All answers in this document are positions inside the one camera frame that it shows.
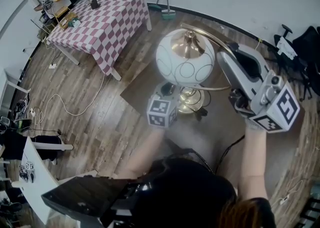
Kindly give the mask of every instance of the black shirt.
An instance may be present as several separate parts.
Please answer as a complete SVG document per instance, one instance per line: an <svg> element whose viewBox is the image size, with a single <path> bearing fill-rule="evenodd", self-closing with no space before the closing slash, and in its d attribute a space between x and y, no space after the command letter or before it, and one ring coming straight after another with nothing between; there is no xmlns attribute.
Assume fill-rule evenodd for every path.
<svg viewBox="0 0 320 228"><path fill-rule="evenodd" d="M156 177L136 205L136 227L215 227L226 204L237 201L232 184L187 159L166 161L169 169ZM252 199L264 228L275 228L268 200Z"/></svg>

